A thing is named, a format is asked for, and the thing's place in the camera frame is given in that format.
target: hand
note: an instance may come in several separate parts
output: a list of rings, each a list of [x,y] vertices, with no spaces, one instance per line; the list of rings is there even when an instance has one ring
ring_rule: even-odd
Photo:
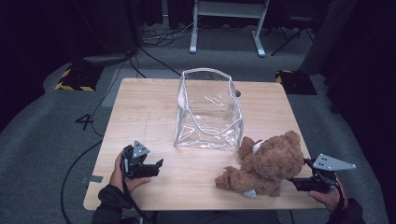
[[[116,163],[114,165],[114,171],[110,177],[110,185],[118,188],[123,193],[124,191],[123,191],[123,187],[122,187],[122,170],[120,168],[120,165],[121,165],[121,153],[116,158]],[[137,178],[137,179],[133,179],[133,180],[130,178],[125,178],[126,186],[128,187],[128,190],[131,194],[137,187],[147,184],[148,182],[150,182],[149,177]]]
[[[344,190],[343,184],[340,182],[338,177],[337,177],[337,182],[339,183],[340,189],[343,192],[343,197],[344,197],[343,209],[345,209],[348,207],[347,194],[346,191]],[[335,189],[329,193],[320,193],[311,190],[308,192],[308,196],[314,198],[318,203],[323,203],[326,206],[327,210],[329,210],[331,213],[335,210],[340,200],[340,193],[338,192],[338,189]]]

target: sleeve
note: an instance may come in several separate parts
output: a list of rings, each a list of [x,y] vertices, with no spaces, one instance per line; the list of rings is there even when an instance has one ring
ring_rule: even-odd
[[[337,214],[330,214],[327,224],[365,224],[363,209],[355,199],[348,199],[349,206]]]
[[[107,185],[98,194],[101,201],[92,217],[92,224],[120,223],[122,208],[132,208],[123,193],[112,185]]]

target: clear plastic bag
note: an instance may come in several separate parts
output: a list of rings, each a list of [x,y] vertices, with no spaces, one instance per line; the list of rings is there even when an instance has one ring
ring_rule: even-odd
[[[175,147],[238,150],[244,124],[230,76],[210,68],[184,71],[177,105]]]

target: wooden table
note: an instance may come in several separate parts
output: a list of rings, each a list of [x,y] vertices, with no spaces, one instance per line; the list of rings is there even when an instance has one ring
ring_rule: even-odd
[[[234,191],[217,189],[215,178],[224,167],[239,167],[235,152],[174,147],[177,119],[176,79],[125,78],[107,125],[93,175],[103,177],[91,182],[84,207],[95,210],[100,204],[98,192],[108,184],[114,161],[127,145],[139,141],[150,149],[145,164],[164,159],[158,176],[134,191],[133,197],[142,210],[226,210],[226,209],[306,209],[323,205],[299,192],[289,181],[283,181],[280,197],[259,196],[249,199]],[[245,122],[244,136],[253,140],[280,135],[289,130],[301,134],[288,98],[280,84],[238,82],[239,101]],[[310,158],[304,139],[305,158]],[[311,176],[304,166],[299,176]]]

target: white metal frame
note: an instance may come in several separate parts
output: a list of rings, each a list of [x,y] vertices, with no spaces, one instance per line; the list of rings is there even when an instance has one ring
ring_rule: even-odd
[[[269,0],[266,0],[264,4],[206,2],[195,0],[190,53],[196,53],[197,51],[198,16],[222,16],[259,19],[257,29],[251,33],[259,56],[264,57],[265,52],[262,47],[262,42],[260,41],[260,32],[262,31],[262,23],[267,13],[268,3]]]

